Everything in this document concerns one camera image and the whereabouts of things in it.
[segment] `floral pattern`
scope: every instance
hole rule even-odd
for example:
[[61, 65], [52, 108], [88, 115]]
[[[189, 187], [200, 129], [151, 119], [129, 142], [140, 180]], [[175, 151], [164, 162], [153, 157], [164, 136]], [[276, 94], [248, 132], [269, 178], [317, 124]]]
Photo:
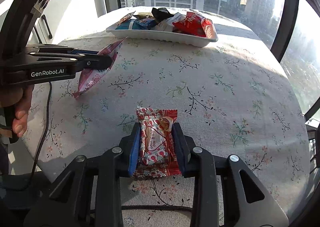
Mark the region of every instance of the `floral pattern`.
[[[209, 18], [219, 24], [218, 15]], [[61, 44], [98, 50], [113, 41], [92, 37]], [[185, 135], [214, 155], [237, 154], [289, 216], [300, 202], [309, 175], [304, 119], [287, 77], [261, 41], [225, 35], [198, 48], [127, 38], [110, 72], [74, 99], [78, 78], [79, 73], [75, 79], [52, 82], [49, 130], [39, 157], [39, 166], [51, 181], [75, 156], [101, 155], [129, 135], [139, 105], [177, 109]], [[39, 84], [33, 91], [24, 136], [31, 154], [45, 125], [48, 90], [48, 84]], [[132, 180], [122, 197], [124, 205], [192, 207], [193, 184], [193, 179], [181, 176]], [[140, 214], [124, 211], [124, 224], [156, 226], [170, 212]], [[182, 217], [165, 224], [178, 226]], [[221, 210], [219, 219], [223, 220]]]

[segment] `plastic tray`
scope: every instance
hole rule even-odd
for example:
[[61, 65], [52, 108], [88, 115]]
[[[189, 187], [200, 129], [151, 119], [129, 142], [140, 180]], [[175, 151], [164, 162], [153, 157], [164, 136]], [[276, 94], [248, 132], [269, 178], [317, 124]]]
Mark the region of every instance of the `plastic tray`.
[[115, 37], [124, 38], [143, 38], [143, 39], [154, 39], [169, 42], [178, 42], [181, 44], [191, 44], [198, 47], [204, 47], [210, 42], [217, 42], [218, 36], [216, 29], [213, 25], [214, 35], [213, 38], [206, 38], [200, 36], [192, 36], [180, 33], [166, 32], [166, 31], [155, 31], [155, 30], [128, 30], [119, 29], [115, 30], [117, 27], [117, 22], [106, 29], [106, 32], [112, 33]]

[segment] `tablecloth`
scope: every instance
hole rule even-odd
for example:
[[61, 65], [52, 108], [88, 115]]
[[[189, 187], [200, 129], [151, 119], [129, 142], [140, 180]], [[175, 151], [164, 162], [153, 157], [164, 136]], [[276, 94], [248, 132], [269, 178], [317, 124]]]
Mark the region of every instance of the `tablecloth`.
[[[106, 14], [104, 27], [133, 9]], [[137, 106], [177, 109], [185, 135], [214, 155], [237, 154], [292, 216], [309, 176], [308, 136], [297, 98], [280, 64], [249, 28], [219, 15], [202, 15], [215, 24], [218, 42], [198, 48], [127, 38], [111, 71], [78, 99], [72, 93], [79, 73], [52, 83], [49, 131], [38, 162], [50, 181], [77, 155], [101, 155], [129, 135]], [[116, 40], [100, 32], [61, 44], [101, 50]], [[44, 83], [33, 91], [23, 140], [32, 156], [44, 129], [48, 90]], [[121, 179], [122, 204], [192, 207], [193, 182], [178, 175]], [[221, 224], [219, 179], [218, 185]], [[123, 217], [125, 226], [190, 223], [190, 214], [181, 212], [129, 210]]]

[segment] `silver screw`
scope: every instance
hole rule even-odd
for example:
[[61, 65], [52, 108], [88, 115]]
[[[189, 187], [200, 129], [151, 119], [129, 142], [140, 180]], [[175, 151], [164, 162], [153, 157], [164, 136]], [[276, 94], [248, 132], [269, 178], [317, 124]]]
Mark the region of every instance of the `silver screw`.
[[76, 157], [76, 161], [77, 162], [82, 162], [82, 161], [84, 161], [84, 159], [85, 159], [84, 155], [79, 155], [79, 156]]
[[194, 147], [193, 148], [193, 152], [194, 153], [201, 153], [202, 152], [202, 148], [201, 147]]
[[239, 157], [237, 155], [231, 155], [230, 160], [233, 162], [237, 162], [237, 161], [239, 161]]
[[113, 152], [113, 153], [120, 153], [121, 151], [122, 151], [121, 147], [114, 147], [114, 148], [112, 149], [112, 152]]

